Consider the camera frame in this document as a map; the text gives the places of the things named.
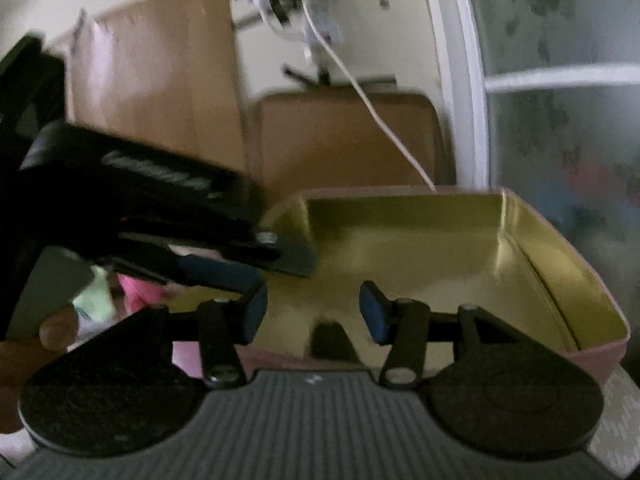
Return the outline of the person's left hand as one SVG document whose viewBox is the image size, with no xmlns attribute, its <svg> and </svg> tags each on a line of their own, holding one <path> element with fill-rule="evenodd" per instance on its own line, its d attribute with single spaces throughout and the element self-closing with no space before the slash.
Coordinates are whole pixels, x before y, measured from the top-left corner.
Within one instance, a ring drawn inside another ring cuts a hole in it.
<svg viewBox="0 0 640 480">
<path fill-rule="evenodd" d="M 22 428 L 18 400 L 26 380 L 41 367 L 62 356 L 76 341 L 78 316 L 70 304 L 47 318 L 35 338 L 1 343 L 1 432 Z"/>
</svg>

